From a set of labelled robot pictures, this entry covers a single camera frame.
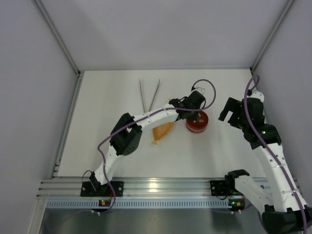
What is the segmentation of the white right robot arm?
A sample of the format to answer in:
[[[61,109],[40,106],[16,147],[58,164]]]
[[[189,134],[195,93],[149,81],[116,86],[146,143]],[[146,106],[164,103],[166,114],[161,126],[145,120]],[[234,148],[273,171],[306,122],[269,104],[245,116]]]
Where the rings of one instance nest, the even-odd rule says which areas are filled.
[[[263,99],[228,98],[219,120],[232,115],[228,123],[243,132],[257,156],[271,193],[258,186],[243,169],[225,176],[230,191],[243,194],[258,210],[269,234],[306,233],[312,225],[312,209],[302,197],[290,173],[277,129],[265,123]]]

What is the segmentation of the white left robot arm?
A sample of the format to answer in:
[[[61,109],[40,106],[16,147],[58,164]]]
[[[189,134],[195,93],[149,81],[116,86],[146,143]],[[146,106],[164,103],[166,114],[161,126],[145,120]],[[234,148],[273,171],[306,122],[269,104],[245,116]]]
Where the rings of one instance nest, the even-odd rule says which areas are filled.
[[[103,162],[90,176],[93,190],[99,192],[112,180],[120,160],[138,148],[144,130],[182,119],[195,120],[206,100],[203,94],[204,89],[193,88],[189,96],[182,99],[174,98],[156,110],[138,116],[123,114],[111,134],[97,147]]]

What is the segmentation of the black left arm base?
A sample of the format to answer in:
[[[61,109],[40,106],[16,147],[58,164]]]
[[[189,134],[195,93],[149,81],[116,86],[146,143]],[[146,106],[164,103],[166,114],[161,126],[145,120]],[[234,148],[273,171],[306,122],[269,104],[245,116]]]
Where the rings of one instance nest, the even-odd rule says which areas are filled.
[[[116,197],[123,196],[124,190],[124,182],[123,181],[112,181],[111,185],[115,191]],[[113,190],[106,183],[104,185],[92,184],[90,181],[86,181],[82,183],[82,187],[80,190],[81,197],[109,197],[114,196]]]

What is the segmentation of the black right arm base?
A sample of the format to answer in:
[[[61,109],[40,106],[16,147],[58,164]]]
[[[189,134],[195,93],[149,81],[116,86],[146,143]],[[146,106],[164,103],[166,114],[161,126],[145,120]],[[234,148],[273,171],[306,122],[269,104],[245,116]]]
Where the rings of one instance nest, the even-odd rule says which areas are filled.
[[[225,180],[211,180],[210,189],[212,196],[224,197],[231,194]]]

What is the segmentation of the metal serving tongs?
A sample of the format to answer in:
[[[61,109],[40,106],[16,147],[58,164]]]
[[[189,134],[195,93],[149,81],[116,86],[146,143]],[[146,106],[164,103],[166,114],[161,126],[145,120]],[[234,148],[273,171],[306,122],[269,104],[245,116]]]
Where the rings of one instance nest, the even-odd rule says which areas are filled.
[[[156,89],[155,89],[155,92],[154,92],[151,104],[150,104],[149,108],[147,108],[146,104],[145,104],[144,93],[143,93],[143,80],[141,80],[141,79],[139,80],[139,91],[140,91],[141,103],[142,103],[142,108],[143,108],[143,112],[144,113],[150,112],[152,110],[152,107],[153,107],[153,104],[155,102],[155,99],[156,99],[157,93],[159,91],[159,88],[160,88],[160,79],[157,82],[157,86],[156,86]]]

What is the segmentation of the metal round lunch box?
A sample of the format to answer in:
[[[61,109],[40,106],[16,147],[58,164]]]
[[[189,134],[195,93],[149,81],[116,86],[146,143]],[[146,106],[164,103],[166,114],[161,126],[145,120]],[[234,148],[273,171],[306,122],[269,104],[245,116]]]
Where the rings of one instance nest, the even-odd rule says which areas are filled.
[[[203,121],[203,120],[197,120],[197,121],[191,121],[191,120],[186,120],[186,128],[195,134],[202,133],[205,131],[205,129],[208,126],[208,121]]]

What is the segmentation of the red round lid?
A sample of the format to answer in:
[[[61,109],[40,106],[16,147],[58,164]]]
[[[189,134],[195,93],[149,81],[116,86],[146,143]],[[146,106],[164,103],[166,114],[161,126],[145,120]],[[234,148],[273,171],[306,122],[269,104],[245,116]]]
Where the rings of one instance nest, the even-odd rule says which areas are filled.
[[[208,115],[204,111],[200,111],[196,120],[186,120],[186,128],[192,133],[202,133],[207,128],[208,123]]]

